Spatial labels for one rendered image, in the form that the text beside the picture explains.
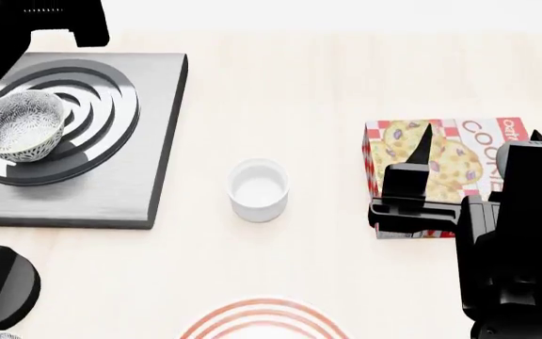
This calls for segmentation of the grey flat stove with burner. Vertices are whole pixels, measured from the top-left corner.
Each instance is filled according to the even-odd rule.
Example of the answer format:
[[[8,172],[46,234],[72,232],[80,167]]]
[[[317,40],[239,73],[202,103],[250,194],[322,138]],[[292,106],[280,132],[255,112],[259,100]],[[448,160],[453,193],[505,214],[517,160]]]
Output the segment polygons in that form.
[[[150,229],[188,75],[175,53],[28,53],[0,94],[39,89],[65,106],[42,160],[0,158],[0,226]]]

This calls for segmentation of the black round stove knob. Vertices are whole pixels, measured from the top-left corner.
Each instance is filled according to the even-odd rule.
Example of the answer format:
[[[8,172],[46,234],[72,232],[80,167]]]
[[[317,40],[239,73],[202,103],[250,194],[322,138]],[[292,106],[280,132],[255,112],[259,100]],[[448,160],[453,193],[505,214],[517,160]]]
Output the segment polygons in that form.
[[[40,274],[12,248],[0,245],[0,331],[22,321],[40,296]]]

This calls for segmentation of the cookie box red checkered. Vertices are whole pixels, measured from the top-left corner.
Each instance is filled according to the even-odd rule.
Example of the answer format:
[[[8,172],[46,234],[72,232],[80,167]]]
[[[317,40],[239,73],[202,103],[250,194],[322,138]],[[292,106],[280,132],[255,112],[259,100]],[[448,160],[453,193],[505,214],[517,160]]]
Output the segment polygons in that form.
[[[502,191],[503,178],[497,166],[501,146],[509,141],[529,139],[520,118],[368,121],[364,125],[361,149],[370,203],[374,198],[383,198],[385,169],[409,158],[427,123],[432,125],[433,131],[430,172],[425,198],[413,200],[459,203],[468,196],[488,199],[491,193]],[[375,231],[375,236],[377,239],[452,238],[454,234]]]

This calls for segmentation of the white ramekin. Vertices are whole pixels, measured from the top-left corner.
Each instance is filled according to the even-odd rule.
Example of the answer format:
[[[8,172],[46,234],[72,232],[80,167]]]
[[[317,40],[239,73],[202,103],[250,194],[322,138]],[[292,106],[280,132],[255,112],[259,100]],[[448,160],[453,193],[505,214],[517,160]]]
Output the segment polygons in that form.
[[[269,222],[279,217],[285,211],[289,192],[287,171],[268,158],[243,160],[227,180],[232,211],[247,222]]]

